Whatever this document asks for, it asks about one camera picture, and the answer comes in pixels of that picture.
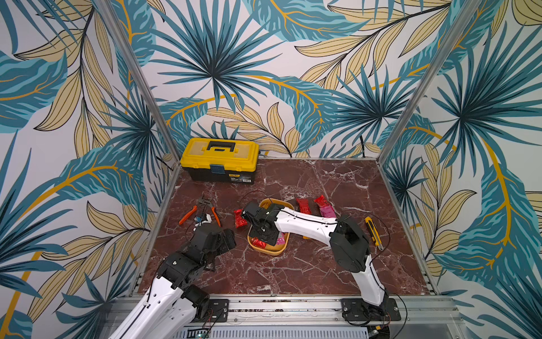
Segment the yellow plastic storage box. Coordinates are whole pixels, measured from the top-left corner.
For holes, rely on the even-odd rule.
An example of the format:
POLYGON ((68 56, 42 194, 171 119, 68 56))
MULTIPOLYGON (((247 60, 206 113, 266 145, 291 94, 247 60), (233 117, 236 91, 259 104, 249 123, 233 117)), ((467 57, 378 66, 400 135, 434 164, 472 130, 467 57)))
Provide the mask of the yellow plastic storage box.
MULTIPOLYGON (((290 209, 293 209, 294 207, 292 206, 291 203, 288 203, 286 201, 282 201, 282 200, 279 200, 279 199, 264 199, 263 201, 260 202, 260 207, 261 208, 268 208, 270 207, 270 205, 274 203, 274 204, 277 204, 277 205, 281 205, 281 206, 284 206, 284 207, 288 207, 290 209)), ((263 253, 263 254, 267 254, 267 255, 271 255, 273 257, 277 257, 279 255, 281 255, 284 250, 287 248, 287 245, 289 243, 289 238, 290 238, 290 234, 289 233, 284 233, 287 237, 287 242, 285 245, 283 246, 270 246, 269 244, 265 244, 264 242, 258 240, 257 238, 252 238, 249 234, 247 235, 247 241, 250 245, 250 247, 252 249, 254 249, 255 251, 259 251, 260 253, 263 253)))

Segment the red crinkled tea bag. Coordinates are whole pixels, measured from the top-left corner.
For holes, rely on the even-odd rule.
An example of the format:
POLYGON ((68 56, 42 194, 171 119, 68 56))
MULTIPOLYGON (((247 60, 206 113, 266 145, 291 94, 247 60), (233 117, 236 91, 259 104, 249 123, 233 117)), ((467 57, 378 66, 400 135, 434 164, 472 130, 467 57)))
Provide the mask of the red crinkled tea bag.
POLYGON ((234 212, 235 227, 240 228, 248 225, 248 221, 243 217, 243 210, 238 209, 234 212))

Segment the large red tea bag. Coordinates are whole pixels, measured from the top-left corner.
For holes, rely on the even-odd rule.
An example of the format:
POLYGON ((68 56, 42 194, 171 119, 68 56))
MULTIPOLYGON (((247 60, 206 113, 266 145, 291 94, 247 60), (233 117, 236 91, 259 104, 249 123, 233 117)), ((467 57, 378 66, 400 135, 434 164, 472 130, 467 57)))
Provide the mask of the large red tea bag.
POLYGON ((297 205, 299 207, 299 211, 303 214, 311 215, 311 209, 309 206, 309 200, 308 199, 296 199, 297 205))

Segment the small red tea bag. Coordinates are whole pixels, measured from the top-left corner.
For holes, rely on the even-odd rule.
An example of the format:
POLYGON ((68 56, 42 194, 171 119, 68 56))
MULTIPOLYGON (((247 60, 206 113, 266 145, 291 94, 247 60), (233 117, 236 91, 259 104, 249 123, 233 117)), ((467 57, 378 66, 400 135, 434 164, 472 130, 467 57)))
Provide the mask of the small red tea bag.
POLYGON ((323 195, 315 199, 314 202, 318 205, 319 208, 324 208, 330 205, 329 201, 323 195))

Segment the pink tea bag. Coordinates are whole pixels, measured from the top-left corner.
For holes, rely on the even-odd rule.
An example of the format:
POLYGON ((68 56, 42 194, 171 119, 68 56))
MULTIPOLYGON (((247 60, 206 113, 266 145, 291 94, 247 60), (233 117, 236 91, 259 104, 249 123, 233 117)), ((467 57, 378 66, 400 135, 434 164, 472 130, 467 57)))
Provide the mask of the pink tea bag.
POLYGON ((286 242, 287 242, 286 235, 284 233, 282 233, 282 232, 279 232, 275 245, 276 246, 283 246, 283 245, 286 244, 286 242))
POLYGON ((337 218, 337 214, 331 205, 320 206, 320 215, 324 218, 337 218))

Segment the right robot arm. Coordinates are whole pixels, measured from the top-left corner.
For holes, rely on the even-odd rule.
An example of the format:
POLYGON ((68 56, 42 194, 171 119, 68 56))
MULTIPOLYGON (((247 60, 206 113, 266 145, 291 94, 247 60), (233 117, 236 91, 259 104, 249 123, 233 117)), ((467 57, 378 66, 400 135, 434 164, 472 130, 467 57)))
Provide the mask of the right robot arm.
POLYGON ((251 224, 250 236, 269 245, 277 242, 281 232, 326 244, 337 264, 353 275, 365 303, 382 308, 388 301, 388 293, 373 266, 369 239, 349 216, 318 217, 276 203, 264 208, 255 202, 249 203, 241 216, 251 224))

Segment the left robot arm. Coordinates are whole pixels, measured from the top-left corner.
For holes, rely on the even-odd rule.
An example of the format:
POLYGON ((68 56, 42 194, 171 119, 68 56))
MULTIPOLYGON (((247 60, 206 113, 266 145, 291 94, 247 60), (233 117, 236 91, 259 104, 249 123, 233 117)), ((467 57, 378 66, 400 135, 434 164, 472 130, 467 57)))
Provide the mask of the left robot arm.
POLYGON ((148 291, 110 338, 171 338, 193 320, 206 320, 210 295, 194 282, 235 247, 233 230, 214 223, 197 227, 193 237, 161 263, 148 291))

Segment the yellow black toolbox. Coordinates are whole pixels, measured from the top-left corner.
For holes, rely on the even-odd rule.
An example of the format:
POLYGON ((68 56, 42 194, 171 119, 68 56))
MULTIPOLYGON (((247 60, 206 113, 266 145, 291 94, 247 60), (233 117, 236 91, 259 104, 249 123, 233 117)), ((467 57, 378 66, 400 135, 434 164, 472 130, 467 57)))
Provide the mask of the yellow black toolbox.
POLYGON ((194 181, 253 184, 259 153, 253 141, 192 138, 180 165, 194 181))

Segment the yellow utility knife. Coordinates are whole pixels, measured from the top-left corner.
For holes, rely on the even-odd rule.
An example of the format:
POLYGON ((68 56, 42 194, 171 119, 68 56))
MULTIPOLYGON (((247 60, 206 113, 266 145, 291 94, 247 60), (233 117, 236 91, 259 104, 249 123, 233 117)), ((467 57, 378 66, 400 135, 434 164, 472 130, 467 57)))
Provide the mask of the yellow utility knife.
POLYGON ((381 240, 381 237, 379 235, 379 232, 375 226, 375 223, 373 221, 373 219, 371 217, 366 217, 365 218, 365 224, 368 228, 368 231, 371 235, 371 239, 373 240, 373 243, 375 244, 375 246, 380 250, 380 251, 383 251, 384 250, 384 246, 383 246, 383 243, 382 243, 382 240, 381 240))

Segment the orange handled pliers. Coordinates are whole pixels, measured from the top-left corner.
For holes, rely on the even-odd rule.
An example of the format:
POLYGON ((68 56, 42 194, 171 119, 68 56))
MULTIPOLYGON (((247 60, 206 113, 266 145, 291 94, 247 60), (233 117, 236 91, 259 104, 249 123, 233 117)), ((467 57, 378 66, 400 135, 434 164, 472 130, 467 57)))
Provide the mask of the orange handled pliers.
POLYGON ((187 212, 179 221, 179 225, 183 225, 187 220, 194 219, 196 217, 205 217, 206 214, 210 214, 212 221, 215 221, 219 227, 222 226, 221 220, 217 214, 217 209, 214 207, 210 199, 200 198, 192 209, 187 212))

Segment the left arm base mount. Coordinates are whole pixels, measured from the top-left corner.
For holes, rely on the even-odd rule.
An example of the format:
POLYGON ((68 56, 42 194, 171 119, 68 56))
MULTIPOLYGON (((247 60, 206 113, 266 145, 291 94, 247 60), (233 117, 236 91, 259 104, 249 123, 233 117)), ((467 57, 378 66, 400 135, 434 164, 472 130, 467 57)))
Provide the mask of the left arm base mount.
POLYGON ((229 316, 229 306, 228 299, 211 299, 204 311, 196 313, 192 323, 225 323, 229 316))

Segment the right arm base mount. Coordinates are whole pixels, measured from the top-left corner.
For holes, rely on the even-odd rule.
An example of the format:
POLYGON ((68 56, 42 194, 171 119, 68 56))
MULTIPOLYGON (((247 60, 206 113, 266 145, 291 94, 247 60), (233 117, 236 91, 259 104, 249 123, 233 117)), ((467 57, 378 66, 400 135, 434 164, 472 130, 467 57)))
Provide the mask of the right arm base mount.
POLYGON ((402 316, 399 313, 395 299, 384 298, 381 306, 374 306, 366 303, 361 298, 345 298, 340 300, 342 317, 348 322, 368 323, 379 321, 400 321, 402 316))

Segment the aluminium front rail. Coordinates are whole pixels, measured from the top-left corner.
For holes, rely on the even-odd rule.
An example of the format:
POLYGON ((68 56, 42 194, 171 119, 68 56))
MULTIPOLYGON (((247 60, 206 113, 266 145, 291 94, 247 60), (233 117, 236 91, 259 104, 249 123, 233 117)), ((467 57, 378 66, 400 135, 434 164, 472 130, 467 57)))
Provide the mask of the aluminium front rail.
MULTIPOLYGON (((357 323, 342 317, 337 295, 212 295, 228 299, 225 323, 189 323, 171 338, 467 338, 457 306, 446 296, 394 296, 400 321, 357 323)), ((115 302, 102 322, 110 335, 140 301, 115 302)))

